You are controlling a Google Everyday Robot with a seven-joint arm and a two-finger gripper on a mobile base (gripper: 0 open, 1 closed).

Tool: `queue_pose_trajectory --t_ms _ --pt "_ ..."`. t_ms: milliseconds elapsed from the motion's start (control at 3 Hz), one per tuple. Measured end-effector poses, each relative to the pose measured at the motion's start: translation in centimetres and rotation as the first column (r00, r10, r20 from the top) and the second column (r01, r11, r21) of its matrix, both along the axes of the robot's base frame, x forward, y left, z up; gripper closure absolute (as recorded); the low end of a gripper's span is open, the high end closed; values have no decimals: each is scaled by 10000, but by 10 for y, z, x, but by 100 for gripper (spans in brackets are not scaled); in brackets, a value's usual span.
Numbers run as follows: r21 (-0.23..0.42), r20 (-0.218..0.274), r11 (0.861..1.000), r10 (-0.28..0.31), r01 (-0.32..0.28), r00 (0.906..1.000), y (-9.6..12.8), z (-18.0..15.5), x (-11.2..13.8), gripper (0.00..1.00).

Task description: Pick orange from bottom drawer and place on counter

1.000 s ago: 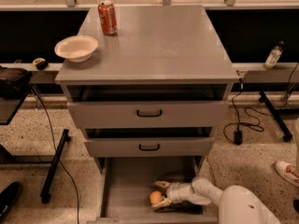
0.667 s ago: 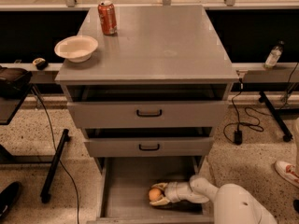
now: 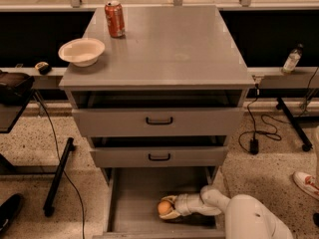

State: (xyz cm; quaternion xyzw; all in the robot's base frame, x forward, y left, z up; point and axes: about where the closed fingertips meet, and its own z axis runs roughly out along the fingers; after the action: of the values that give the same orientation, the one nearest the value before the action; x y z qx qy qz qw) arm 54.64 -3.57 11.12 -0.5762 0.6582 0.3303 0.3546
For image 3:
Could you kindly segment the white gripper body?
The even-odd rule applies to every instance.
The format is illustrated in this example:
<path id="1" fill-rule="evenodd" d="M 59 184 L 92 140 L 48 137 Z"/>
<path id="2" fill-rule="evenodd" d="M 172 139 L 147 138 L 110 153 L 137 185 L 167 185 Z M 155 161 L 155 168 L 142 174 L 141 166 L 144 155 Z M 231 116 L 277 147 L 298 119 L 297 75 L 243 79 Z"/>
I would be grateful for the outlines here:
<path id="1" fill-rule="evenodd" d="M 187 201 L 188 195 L 187 194 L 180 194 L 176 197 L 174 202 L 174 209 L 181 215 L 181 216 L 188 216 L 191 215 L 192 212 L 188 207 Z"/>

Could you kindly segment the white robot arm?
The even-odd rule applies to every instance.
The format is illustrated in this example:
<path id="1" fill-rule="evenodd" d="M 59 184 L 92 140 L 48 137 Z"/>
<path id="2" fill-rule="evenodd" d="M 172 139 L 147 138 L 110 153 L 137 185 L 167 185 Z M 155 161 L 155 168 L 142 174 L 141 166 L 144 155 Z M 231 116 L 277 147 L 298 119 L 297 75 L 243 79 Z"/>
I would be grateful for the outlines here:
<path id="1" fill-rule="evenodd" d="M 204 186 L 198 193 L 163 197 L 158 213 L 166 221 L 194 213 L 203 216 L 223 213 L 226 239 L 294 239 L 287 225 L 256 198 L 246 194 L 228 198 L 212 185 Z"/>

